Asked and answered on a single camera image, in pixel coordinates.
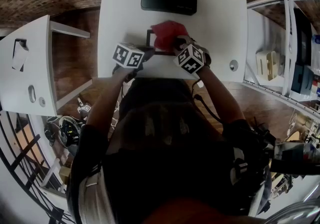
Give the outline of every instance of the white wall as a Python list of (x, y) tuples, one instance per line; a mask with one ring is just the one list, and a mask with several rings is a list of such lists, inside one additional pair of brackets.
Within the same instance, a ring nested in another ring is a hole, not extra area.
[[(0, 120), (3, 125), (5, 134), (8, 137), (11, 145), (13, 145), (14, 137), (7, 120), (7, 115), (4, 111), (0, 112)], [(11, 113), (12, 124), (16, 124), (16, 114)], [(12, 164), (14, 157), (7, 146), (5, 138), (0, 131), (0, 148), (8, 159), (9, 163)], [(18, 167), (16, 170), (18, 176), (27, 182), (26, 176), (22, 170)], [(46, 224), (49, 222), (49, 217), (43, 209), (40, 208), (18, 185), (15, 179), (11, 176), (4, 163), (0, 160), (0, 209), (5, 220), (8, 223), (13, 224)]]
[(270, 201), (270, 209), (267, 212), (259, 214), (257, 217), (267, 219), (271, 215), (280, 211), (281, 209), (292, 205), (297, 202), (301, 202), (305, 197), (320, 183), (320, 176), (305, 176), (302, 179), (300, 176), (293, 180), (293, 187), (288, 193), (282, 193), (275, 199)]

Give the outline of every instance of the white cube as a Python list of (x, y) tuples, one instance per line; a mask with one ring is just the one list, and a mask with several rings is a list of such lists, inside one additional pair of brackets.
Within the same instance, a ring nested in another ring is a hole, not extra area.
[(112, 59), (124, 68), (136, 69), (140, 66), (145, 53), (131, 43), (120, 42), (114, 50)]
[(205, 65), (204, 52), (189, 44), (173, 61), (178, 67), (183, 68), (189, 74), (193, 74)]

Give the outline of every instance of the red cloth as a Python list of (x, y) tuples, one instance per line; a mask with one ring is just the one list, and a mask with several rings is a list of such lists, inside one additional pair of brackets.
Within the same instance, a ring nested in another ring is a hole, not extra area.
[(166, 52), (173, 52), (173, 45), (177, 36), (188, 36), (184, 25), (171, 20), (153, 25), (151, 28), (156, 35), (154, 47)]

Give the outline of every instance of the desk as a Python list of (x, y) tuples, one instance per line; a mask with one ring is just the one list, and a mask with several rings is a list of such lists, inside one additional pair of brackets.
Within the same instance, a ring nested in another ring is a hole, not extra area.
[[(198, 0), (192, 16), (142, 10), (141, 0), (102, 0), (98, 31), (98, 77), (112, 75), (112, 54), (118, 42), (146, 44), (150, 26), (171, 20), (185, 25), (189, 35), (207, 48), (211, 70), (222, 81), (242, 82), (247, 56), (247, 0)], [(195, 79), (176, 67), (174, 56), (155, 55), (144, 63), (140, 77)], [(230, 62), (238, 69), (232, 71)]]
[[(90, 80), (57, 101), (51, 55), (52, 32), (90, 37), (90, 33), (50, 21), (50, 16), (46, 15), (20, 27), (0, 41), (0, 102), (3, 110), (54, 117), (57, 109), (92, 84)], [(12, 68), (15, 39), (26, 40), (29, 50), (23, 72)], [(34, 103), (29, 98), (30, 85), (34, 87), (36, 96)]]

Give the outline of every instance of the black t-shirt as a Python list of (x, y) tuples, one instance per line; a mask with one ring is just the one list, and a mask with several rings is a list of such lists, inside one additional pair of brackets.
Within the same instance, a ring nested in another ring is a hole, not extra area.
[(110, 143), (93, 126), (83, 128), (68, 185), (70, 211), (79, 222), (79, 184), (101, 164), (117, 223), (141, 223), (175, 198), (197, 199), (233, 214), (235, 149), (228, 137), (238, 129), (250, 127), (238, 120), (221, 136), (180, 80), (137, 79), (121, 102)]

